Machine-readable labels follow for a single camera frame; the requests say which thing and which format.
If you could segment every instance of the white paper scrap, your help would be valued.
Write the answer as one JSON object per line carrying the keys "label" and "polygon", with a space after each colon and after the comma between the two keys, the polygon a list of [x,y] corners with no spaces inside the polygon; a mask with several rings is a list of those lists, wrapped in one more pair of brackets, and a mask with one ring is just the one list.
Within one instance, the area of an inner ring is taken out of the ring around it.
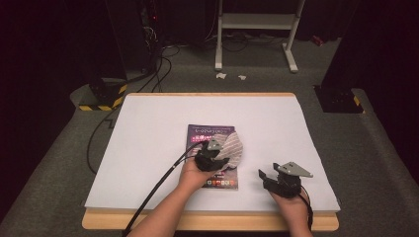
{"label": "white paper scrap", "polygon": [[225,76],[226,76],[227,74],[224,74],[224,73],[218,73],[218,74],[216,74],[216,78],[221,78],[221,79],[225,79]]}

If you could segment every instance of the shelf leg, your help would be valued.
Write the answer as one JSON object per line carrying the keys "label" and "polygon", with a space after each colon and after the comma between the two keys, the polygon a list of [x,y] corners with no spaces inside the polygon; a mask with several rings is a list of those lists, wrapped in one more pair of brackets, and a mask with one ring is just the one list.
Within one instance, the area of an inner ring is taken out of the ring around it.
{"label": "shelf leg", "polygon": [[295,17],[293,18],[293,26],[290,31],[289,40],[287,43],[283,43],[284,53],[287,58],[287,62],[290,66],[290,71],[292,73],[297,73],[298,68],[296,67],[295,60],[293,59],[293,53],[291,52],[291,47],[293,46],[293,39],[295,37],[296,29],[298,28],[299,19],[301,18],[302,8],[304,7],[305,0],[299,0],[298,7],[296,9]]}
{"label": "shelf leg", "polygon": [[215,51],[215,71],[222,69],[222,0],[219,0],[218,6],[218,29],[216,36],[216,51]]}

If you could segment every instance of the yellow black hazard tape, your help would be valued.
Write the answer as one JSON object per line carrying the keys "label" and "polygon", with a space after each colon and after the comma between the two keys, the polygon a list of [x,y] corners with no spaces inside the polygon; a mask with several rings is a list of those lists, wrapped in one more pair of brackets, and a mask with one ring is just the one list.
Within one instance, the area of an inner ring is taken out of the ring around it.
{"label": "yellow black hazard tape", "polygon": [[114,95],[113,99],[109,100],[109,102],[100,102],[93,95],[89,95],[86,96],[86,98],[89,97],[89,99],[84,98],[80,102],[79,109],[81,111],[112,111],[116,109],[123,102],[126,85],[122,85],[116,89],[118,89],[118,92]]}

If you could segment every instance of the person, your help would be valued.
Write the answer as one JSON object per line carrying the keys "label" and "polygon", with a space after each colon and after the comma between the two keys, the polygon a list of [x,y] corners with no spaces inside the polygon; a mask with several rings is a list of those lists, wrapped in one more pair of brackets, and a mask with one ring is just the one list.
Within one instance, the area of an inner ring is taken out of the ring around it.
{"label": "person", "polygon": [[[214,172],[198,169],[195,158],[182,167],[177,187],[162,200],[127,235],[128,237],[172,237],[189,198],[199,190]],[[285,219],[292,237],[312,236],[307,225],[307,208],[299,197],[284,198],[270,193]],[[301,195],[307,199],[305,192]]]}

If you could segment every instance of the purple book cover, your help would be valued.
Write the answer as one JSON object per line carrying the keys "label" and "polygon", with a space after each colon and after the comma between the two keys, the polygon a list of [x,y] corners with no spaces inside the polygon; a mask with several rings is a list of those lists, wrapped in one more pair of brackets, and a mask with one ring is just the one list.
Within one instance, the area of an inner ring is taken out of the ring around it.
{"label": "purple book cover", "polygon": [[[187,149],[194,143],[210,140],[215,134],[230,134],[235,131],[234,126],[225,126],[225,125],[188,125],[188,140],[187,140]],[[187,157],[197,150],[201,149],[201,145],[195,147],[191,150]],[[206,189],[238,189],[238,179],[237,179],[237,168],[234,170],[223,170],[218,171],[207,182],[203,185],[203,188]]]}

